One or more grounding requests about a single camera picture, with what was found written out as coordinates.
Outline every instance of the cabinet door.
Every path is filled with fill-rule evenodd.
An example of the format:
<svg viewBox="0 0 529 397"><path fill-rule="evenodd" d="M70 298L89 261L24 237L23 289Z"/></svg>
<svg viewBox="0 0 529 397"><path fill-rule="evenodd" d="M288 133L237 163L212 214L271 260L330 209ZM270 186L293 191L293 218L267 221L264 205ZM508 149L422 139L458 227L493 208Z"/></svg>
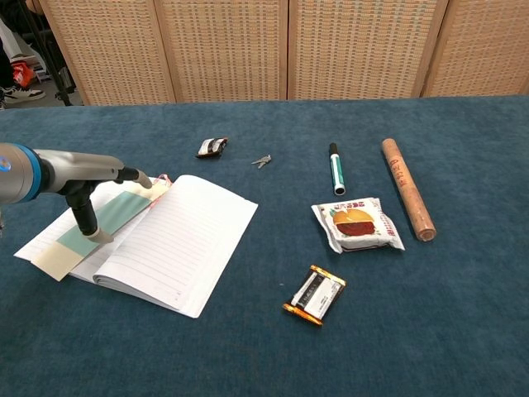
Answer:
<svg viewBox="0 0 529 397"><path fill-rule="evenodd" d="M41 0L88 105L174 102L153 0Z"/></svg>
<svg viewBox="0 0 529 397"><path fill-rule="evenodd" d="M178 101L286 99L288 0L155 0Z"/></svg>
<svg viewBox="0 0 529 397"><path fill-rule="evenodd" d="M421 92L448 0L290 0L288 98Z"/></svg>
<svg viewBox="0 0 529 397"><path fill-rule="evenodd" d="M425 96L523 93L529 79L528 0L450 0Z"/></svg>

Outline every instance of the sneaker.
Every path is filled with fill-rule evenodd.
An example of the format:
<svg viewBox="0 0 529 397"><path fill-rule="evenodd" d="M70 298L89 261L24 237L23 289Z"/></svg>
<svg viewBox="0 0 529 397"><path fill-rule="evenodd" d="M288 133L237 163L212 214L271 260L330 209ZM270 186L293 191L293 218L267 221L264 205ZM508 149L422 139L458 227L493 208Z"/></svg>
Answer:
<svg viewBox="0 0 529 397"><path fill-rule="evenodd" d="M1 87L0 89L3 91L6 103L35 101L46 96L44 91L24 88L20 84L15 84L10 88Z"/></svg>

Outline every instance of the open notebook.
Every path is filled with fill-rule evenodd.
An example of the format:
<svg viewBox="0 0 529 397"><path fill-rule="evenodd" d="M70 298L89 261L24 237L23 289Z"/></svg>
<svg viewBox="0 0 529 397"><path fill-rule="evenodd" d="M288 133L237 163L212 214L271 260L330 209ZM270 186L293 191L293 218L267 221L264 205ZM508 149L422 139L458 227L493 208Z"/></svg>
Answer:
<svg viewBox="0 0 529 397"><path fill-rule="evenodd" d="M96 189L95 208L119 193L112 189ZM70 274L197 318L256 209L204 179L180 176ZM15 256L32 261L74 225L67 211Z"/></svg>

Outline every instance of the marker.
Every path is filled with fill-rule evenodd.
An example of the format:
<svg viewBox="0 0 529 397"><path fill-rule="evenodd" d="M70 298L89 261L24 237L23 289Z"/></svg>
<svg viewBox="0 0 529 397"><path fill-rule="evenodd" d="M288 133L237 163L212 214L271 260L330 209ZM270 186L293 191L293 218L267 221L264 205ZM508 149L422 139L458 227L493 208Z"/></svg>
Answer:
<svg viewBox="0 0 529 397"><path fill-rule="evenodd" d="M338 155L338 146L336 143L329 145L329 156L331 157L332 183L334 184L334 194L341 196L346 192L344 185L344 175L341 173L340 156Z"/></svg>

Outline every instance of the wooden stick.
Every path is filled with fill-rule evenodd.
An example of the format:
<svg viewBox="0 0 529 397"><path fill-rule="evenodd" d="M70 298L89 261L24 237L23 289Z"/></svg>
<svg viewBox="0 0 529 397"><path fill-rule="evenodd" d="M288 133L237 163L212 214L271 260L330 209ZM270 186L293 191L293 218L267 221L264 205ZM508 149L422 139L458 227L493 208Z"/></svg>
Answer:
<svg viewBox="0 0 529 397"><path fill-rule="evenodd" d="M430 219L430 214L422 201L421 194L413 182L410 171L407 169L397 143L393 139L385 139L382 142L382 150L395 178L415 235L422 242L429 242L436 236L437 230Z"/></svg>

